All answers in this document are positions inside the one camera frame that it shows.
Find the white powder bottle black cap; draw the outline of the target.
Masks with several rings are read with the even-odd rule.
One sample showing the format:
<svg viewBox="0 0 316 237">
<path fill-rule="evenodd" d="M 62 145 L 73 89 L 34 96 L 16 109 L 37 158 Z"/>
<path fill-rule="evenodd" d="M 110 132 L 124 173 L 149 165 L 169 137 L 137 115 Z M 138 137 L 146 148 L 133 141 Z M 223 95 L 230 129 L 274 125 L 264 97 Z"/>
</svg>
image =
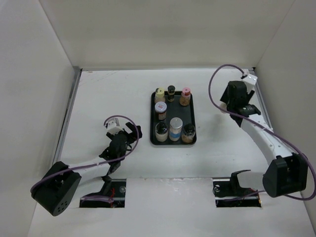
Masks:
<svg viewBox="0 0 316 237">
<path fill-rule="evenodd" d="M 155 126 L 155 137 L 159 142 L 165 142 L 168 138 L 168 126 L 161 121 Z"/>
</svg>

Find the white powder bottle silver cap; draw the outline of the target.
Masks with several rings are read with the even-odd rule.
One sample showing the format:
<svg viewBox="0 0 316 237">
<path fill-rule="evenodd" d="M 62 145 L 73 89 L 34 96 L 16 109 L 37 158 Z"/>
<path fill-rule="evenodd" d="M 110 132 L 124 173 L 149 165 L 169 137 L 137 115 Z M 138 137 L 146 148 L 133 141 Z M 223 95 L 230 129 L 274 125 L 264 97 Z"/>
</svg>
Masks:
<svg viewBox="0 0 316 237">
<path fill-rule="evenodd" d="M 219 105 L 219 107 L 220 107 L 220 111 L 221 111 L 222 113 L 224 113 L 224 114 L 227 113 L 227 104 L 221 103 L 221 104 Z"/>
</svg>

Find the pink cap spice bottle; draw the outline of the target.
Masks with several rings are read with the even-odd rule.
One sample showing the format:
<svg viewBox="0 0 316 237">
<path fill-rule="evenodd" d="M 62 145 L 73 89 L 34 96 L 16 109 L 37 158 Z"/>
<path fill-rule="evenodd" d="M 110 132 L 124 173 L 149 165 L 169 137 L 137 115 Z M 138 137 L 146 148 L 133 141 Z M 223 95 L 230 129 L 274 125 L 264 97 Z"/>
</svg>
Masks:
<svg viewBox="0 0 316 237">
<path fill-rule="evenodd" d="M 184 87 L 181 92 L 179 103 L 181 106 L 188 106 L 191 101 L 191 89 L 189 87 Z"/>
</svg>

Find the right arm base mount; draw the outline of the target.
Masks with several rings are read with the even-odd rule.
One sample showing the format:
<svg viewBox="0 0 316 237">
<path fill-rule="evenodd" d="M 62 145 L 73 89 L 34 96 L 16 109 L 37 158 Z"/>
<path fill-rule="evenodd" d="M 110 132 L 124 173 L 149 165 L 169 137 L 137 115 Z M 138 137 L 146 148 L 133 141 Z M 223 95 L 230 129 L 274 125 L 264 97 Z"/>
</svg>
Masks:
<svg viewBox="0 0 316 237">
<path fill-rule="evenodd" d="M 261 208 L 259 192 L 240 185 L 238 175 L 250 170 L 233 172 L 230 177 L 213 178 L 213 194 L 217 208 L 258 207 Z"/>
</svg>

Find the yellow cap spice bottle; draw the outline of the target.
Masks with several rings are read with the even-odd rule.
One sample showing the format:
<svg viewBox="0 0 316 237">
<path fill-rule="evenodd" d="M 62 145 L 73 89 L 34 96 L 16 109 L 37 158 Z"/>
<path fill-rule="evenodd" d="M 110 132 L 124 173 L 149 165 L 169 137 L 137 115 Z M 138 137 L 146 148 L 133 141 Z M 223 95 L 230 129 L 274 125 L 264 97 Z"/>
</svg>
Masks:
<svg viewBox="0 0 316 237">
<path fill-rule="evenodd" d="M 164 88 L 163 87 L 158 87 L 155 90 L 155 98 L 154 98 L 154 103 L 158 102 L 165 102 L 165 94 L 164 94 Z"/>
</svg>

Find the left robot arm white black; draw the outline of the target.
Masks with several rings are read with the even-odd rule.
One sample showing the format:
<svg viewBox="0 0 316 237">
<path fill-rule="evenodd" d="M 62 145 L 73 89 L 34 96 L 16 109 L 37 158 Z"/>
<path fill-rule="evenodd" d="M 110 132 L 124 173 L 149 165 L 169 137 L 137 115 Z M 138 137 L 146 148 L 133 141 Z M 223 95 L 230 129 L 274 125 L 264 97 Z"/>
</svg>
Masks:
<svg viewBox="0 0 316 237">
<path fill-rule="evenodd" d="M 142 138 L 141 126 L 129 121 L 126 131 L 120 128 L 116 118 L 106 122 L 108 147 L 95 159 L 79 165 L 67 165 L 56 162 L 44 177 L 31 187 L 31 197 L 52 216 L 63 213 L 72 202 L 77 189 L 97 179 L 94 193 L 90 192 L 80 198 L 80 207 L 121 207 L 124 194 L 119 194 L 119 185 L 112 181 L 110 175 L 121 162 L 135 149 Z"/>
</svg>

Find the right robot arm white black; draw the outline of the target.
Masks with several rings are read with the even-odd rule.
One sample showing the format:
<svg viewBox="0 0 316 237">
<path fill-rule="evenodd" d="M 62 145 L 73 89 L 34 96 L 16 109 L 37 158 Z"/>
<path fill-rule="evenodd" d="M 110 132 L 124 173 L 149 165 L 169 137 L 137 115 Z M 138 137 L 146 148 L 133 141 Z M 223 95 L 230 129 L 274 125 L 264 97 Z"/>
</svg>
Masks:
<svg viewBox="0 0 316 237">
<path fill-rule="evenodd" d="M 273 198 L 302 191 L 306 188 L 308 165 L 301 155 L 292 152 L 278 138 L 255 105 L 249 103 L 254 90 L 247 91 L 246 83 L 230 81 L 220 99 L 227 111 L 237 114 L 231 118 L 255 142 L 269 165 L 262 182 L 264 190 Z"/>
</svg>

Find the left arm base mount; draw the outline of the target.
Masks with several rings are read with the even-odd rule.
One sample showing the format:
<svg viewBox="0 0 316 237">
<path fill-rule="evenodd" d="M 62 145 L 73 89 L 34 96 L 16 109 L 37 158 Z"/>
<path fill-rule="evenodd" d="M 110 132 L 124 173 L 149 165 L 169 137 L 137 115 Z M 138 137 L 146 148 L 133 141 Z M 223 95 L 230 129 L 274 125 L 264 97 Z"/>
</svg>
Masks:
<svg viewBox="0 0 316 237">
<path fill-rule="evenodd" d="M 94 178 L 79 186 L 79 208 L 124 208 L 126 179 Z"/>
</svg>

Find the small black pepper bottle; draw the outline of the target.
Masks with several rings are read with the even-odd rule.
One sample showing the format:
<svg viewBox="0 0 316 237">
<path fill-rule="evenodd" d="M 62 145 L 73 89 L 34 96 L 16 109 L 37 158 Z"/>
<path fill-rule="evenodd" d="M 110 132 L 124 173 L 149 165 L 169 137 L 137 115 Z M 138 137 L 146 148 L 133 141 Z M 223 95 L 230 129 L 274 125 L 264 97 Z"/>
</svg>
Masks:
<svg viewBox="0 0 316 237">
<path fill-rule="evenodd" d="M 170 85 L 167 88 L 167 93 L 168 93 L 168 96 L 167 96 L 168 102 L 173 102 L 174 101 L 174 94 L 175 94 L 175 86 Z"/>
</svg>

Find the tall blue label spice jar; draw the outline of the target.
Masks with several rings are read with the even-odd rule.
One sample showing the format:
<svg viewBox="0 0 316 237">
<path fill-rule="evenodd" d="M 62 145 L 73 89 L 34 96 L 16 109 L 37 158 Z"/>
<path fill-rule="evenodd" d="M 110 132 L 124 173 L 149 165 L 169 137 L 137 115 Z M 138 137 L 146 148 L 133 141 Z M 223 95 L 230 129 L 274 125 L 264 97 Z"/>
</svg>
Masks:
<svg viewBox="0 0 316 237">
<path fill-rule="evenodd" d="M 180 139 L 182 127 L 183 127 L 183 121 L 180 118 L 174 117 L 170 120 L 169 139 L 171 141 L 175 142 Z"/>
</svg>

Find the brown spice bottle black cap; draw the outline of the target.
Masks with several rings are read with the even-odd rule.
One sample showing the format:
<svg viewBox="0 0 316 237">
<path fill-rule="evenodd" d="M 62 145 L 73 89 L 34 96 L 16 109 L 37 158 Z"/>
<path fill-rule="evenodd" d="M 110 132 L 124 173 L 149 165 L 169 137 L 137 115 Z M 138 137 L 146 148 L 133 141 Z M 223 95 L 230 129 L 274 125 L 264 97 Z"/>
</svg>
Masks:
<svg viewBox="0 0 316 237">
<path fill-rule="evenodd" d="M 182 128 L 181 140 L 186 144 L 191 144 L 196 134 L 196 128 L 192 123 L 188 123 Z"/>
</svg>

